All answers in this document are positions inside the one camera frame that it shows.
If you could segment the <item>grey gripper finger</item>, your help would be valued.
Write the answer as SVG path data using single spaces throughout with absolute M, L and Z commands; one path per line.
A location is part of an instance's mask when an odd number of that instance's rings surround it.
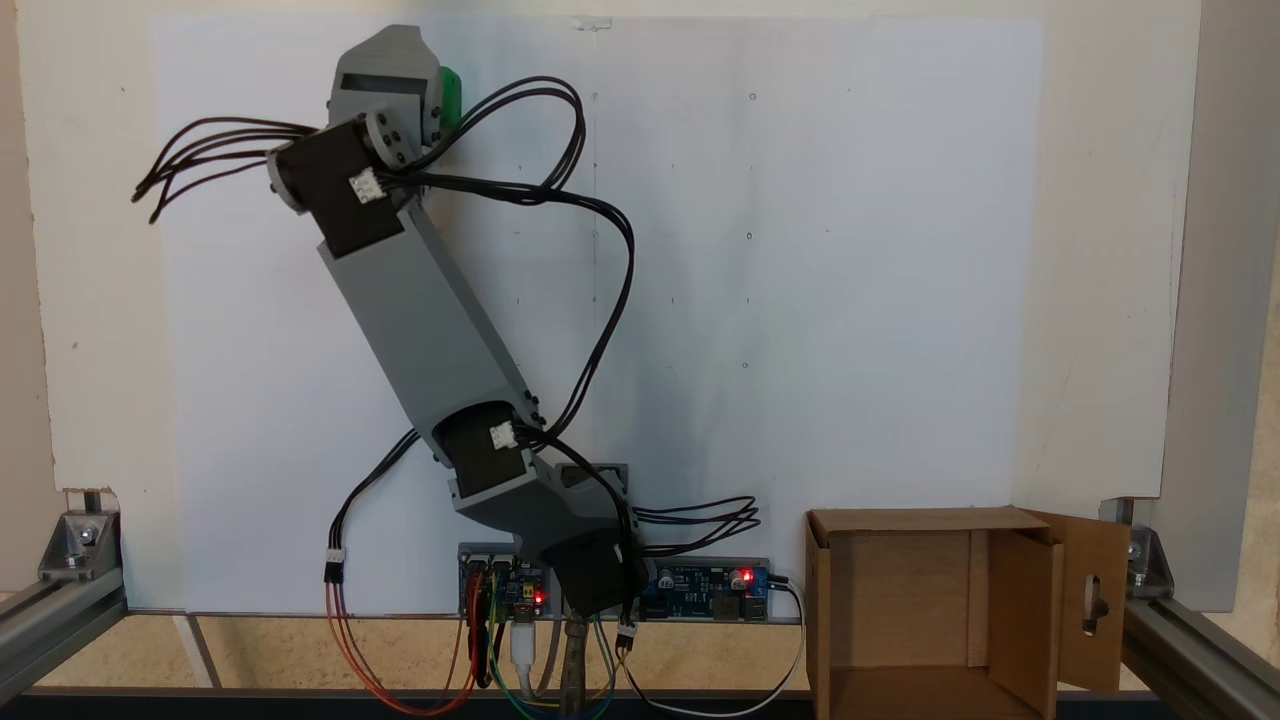
M 339 83 L 431 83 L 439 74 L 440 63 L 417 26 L 387 26 L 338 60 Z
M 424 149 L 434 149 L 447 135 L 445 119 L 445 67 L 436 67 L 424 79 L 420 92 L 420 129 Z

